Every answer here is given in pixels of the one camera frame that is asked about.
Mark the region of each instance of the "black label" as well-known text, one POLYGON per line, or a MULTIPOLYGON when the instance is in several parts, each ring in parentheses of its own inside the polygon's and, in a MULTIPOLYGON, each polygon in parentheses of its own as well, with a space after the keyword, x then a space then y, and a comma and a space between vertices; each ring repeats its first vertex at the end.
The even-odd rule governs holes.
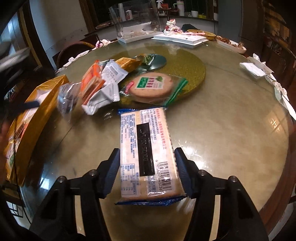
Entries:
POLYGON ((149 123, 137 125, 140 177, 155 174, 149 123))

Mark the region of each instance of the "screw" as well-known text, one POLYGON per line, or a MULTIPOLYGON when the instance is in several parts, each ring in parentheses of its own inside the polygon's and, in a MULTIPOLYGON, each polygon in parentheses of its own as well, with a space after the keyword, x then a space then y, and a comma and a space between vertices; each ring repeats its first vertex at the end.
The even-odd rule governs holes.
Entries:
POLYGON ((207 172, 205 170, 199 170, 198 174, 201 176, 205 176, 207 174, 207 172))
POLYGON ((60 176, 60 177, 57 178, 57 181, 58 181, 59 183, 62 183, 62 182, 64 182, 65 180, 67 180, 67 178, 66 178, 65 176, 60 176))
POLYGON ((234 183, 236 183, 238 180, 236 176, 230 176, 229 179, 234 183))
POLYGON ((92 169, 92 170, 89 171, 89 174, 91 176, 96 176, 98 174, 98 171, 96 169, 92 169))

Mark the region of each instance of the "round bread package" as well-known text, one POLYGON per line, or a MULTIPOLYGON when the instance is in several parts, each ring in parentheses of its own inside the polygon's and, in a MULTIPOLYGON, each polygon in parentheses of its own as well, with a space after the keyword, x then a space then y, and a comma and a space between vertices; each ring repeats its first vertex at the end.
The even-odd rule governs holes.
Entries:
POLYGON ((186 84, 185 78, 175 75, 143 72, 134 77, 120 93, 136 102, 167 106, 186 84))

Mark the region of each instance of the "round table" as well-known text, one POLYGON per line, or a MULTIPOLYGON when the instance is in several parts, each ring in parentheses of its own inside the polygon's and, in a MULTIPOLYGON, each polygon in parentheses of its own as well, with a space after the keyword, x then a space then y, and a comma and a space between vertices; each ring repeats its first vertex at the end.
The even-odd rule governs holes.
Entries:
MULTIPOLYGON (((240 62, 247 62, 244 56, 210 41, 194 48, 151 39, 127 45, 115 42, 79 58, 59 75, 79 82, 96 59, 110 59, 123 51, 134 56, 138 48, 155 53, 159 47, 168 51, 168 60, 186 61, 184 55, 189 52, 206 67, 206 77, 199 88, 166 111, 174 149, 182 147, 188 159, 215 177, 237 176, 257 210, 261 210, 270 232, 287 205, 288 199, 282 199, 284 193, 292 191, 286 185, 294 175, 289 170, 293 163, 289 151, 292 122, 275 98, 273 86, 265 79, 255 80, 239 67, 240 62)), ((31 216, 57 177, 80 177, 107 160, 114 148, 120 148, 117 108, 117 104, 112 104, 88 116, 77 105, 71 123, 57 110, 52 113, 36 144, 22 188, 31 216)), ((113 241, 184 239, 195 200, 186 198, 168 207, 114 205, 119 199, 117 174, 112 192, 100 200, 113 241)), ((83 233, 80 200, 75 200, 77 229, 83 233)), ((217 233, 219 197, 215 204, 211 240, 217 233)))

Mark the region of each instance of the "barcode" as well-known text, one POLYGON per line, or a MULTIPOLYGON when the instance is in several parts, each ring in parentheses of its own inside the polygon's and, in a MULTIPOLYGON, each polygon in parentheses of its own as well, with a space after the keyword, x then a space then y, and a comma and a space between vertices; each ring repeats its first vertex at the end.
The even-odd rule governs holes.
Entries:
POLYGON ((118 75, 118 72, 117 72, 112 66, 110 66, 110 70, 111 70, 115 75, 118 75))
POLYGON ((168 191, 172 190, 172 183, 170 181, 170 171, 168 168, 168 162, 159 162, 159 171, 160 171, 160 178, 162 184, 162 190, 168 191))

